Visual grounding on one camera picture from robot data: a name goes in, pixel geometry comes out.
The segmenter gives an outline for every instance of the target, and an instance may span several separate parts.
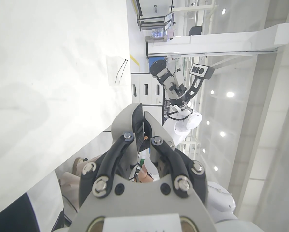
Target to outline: blue panel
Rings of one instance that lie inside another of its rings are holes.
[[[157,60],[165,60],[165,57],[149,57],[149,68]]]

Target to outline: floor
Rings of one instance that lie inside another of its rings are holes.
[[[146,43],[145,36],[140,32],[137,24],[137,16],[132,0],[126,0],[127,3],[127,17],[128,17],[128,37],[130,47],[130,71],[148,72],[149,65],[146,58]],[[77,157],[94,158],[100,154],[105,153],[112,145],[111,132],[102,132],[92,141],[86,144],[81,150],[76,152],[57,169],[55,169],[58,178],[64,172],[72,172],[72,166]]]

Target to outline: white table surface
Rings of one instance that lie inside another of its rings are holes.
[[[131,103],[126,0],[0,0],[0,211]]]

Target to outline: black box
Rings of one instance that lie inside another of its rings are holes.
[[[192,26],[188,35],[200,35],[202,34],[202,26]]]

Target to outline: drawer handle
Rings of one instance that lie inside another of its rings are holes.
[[[155,94],[156,94],[157,96],[160,95],[160,84],[156,84]]]
[[[136,94],[136,85],[135,84],[133,84],[132,95],[133,96],[137,96],[137,94]]]
[[[148,95],[148,84],[144,84],[144,95]]]

